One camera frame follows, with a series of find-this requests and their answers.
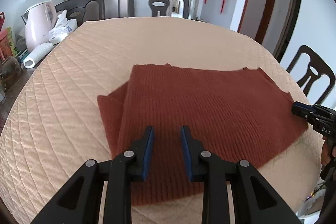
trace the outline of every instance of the blue gripper pad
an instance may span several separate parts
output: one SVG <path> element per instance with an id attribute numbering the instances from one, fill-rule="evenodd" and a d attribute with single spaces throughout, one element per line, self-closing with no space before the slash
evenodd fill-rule
<path id="1" fill-rule="evenodd" d="M 187 174 L 188 179 L 190 181 L 193 181 L 194 175 L 192 171 L 192 158 L 191 158 L 187 135 L 186 135 L 184 127 L 181 127 L 180 138 L 181 138 L 182 152 L 183 152 L 183 158 L 184 158 L 185 172 Z"/>
<path id="2" fill-rule="evenodd" d="M 311 111 L 311 112 L 315 113 L 315 109 L 312 106 L 310 106 L 310 105 L 306 105 L 306 104 L 303 104 L 303 103 L 300 103 L 300 102 L 295 102 L 293 104 L 293 106 L 301 107 L 301 108 L 303 108 L 305 110 L 308 110 L 308 111 Z"/>
<path id="3" fill-rule="evenodd" d="M 145 148 L 145 152 L 143 155 L 143 162 L 142 162 L 142 179 L 143 181 L 146 180 L 148 173 L 149 173 L 149 168 L 150 168 L 150 163 L 151 163 L 151 157 L 152 157 L 152 151 L 153 151 L 153 146 L 154 146 L 154 129 L 151 127 L 149 134 L 147 137 L 147 145 Z"/>

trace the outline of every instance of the quilted bedspread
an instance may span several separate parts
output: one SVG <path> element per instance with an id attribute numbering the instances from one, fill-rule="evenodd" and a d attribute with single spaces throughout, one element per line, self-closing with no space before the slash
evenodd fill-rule
<path id="1" fill-rule="evenodd" d="M 308 103 L 266 49 L 236 32 L 171 17 L 85 22 L 34 72 L 0 137 L 0 196 L 19 223 L 30 223 L 86 160 L 111 158 L 97 95 L 127 81 L 134 64 L 166 63 L 215 70 L 260 67 L 294 101 Z M 294 211 L 316 185 L 321 146 L 322 138 L 309 128 L 259 169 Z M 202 199 L 199 194 L 134 207 L 133 223 L 198 223 Z"/>

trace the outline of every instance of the folded cloth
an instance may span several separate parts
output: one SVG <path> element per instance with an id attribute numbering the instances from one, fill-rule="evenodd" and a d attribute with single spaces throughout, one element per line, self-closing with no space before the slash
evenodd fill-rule
<path id="1" fill-rule="evenodd" d="M 213 71 L 135 65 L 130 80 L 98 96 L 112 156 L 155 130 L 149 176 L 133 183 L 133 205 L 178 199 L 203 190 L 184 170 L 180 127 L 223 160 L 247 159 L 256 168 L 283 152 L 307 123 L 291 113 L 293 99 L 261 69 Z"/>

